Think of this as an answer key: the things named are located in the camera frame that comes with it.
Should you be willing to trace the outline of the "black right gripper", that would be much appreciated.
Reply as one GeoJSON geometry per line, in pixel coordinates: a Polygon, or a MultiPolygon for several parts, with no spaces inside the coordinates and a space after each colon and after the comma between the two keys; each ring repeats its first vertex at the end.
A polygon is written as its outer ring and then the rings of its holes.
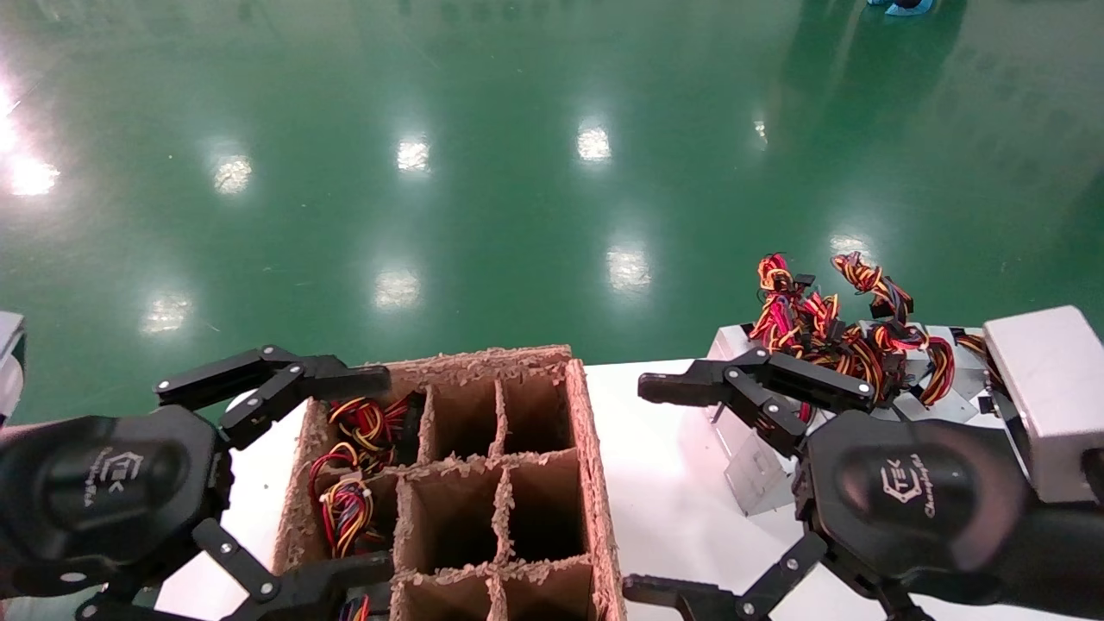
{"type": "Polygon", "coordinates": [[[784,457],[803,444],[795,496],[811,531],[743,594],[630,573],[620,593],[636,604],[675,609],[683,620],[769,620],[825,561],[868,599],[906,591],[951,604],[1101,615],[1101,507],[1039,499],[1001,431],[873,419],[857,412],[875,408],[872,385],[764,348],[696,359],[684,373],[643,373],[638,396],[725,406],[784,457]],[[793,400],[847,412],[804,441],[808,424],[793,400]]]}

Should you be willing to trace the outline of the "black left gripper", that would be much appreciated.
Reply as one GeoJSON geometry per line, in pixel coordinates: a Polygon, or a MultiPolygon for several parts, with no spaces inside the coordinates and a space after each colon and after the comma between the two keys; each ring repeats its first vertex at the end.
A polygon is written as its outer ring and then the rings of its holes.
{"type": "Polygon", "coordinates": [[[308,398],[375,398],[391,389],[386,366],[351,368],[332,354],[297,356],[269,345],[162,379],[153,388],[161,408],[146,415],[4,429],[3,596],[66,596],[113,581],[152,586],[201,548],[246,591],[225,620],[330,618],[347,590],[391,580],[391,556],[269,573],[216,522],[233,482],[229,448],[250,448],[308,398]],[[224,440],[191,412],[244,392],[251,396],[217,421],[224,440]]]}

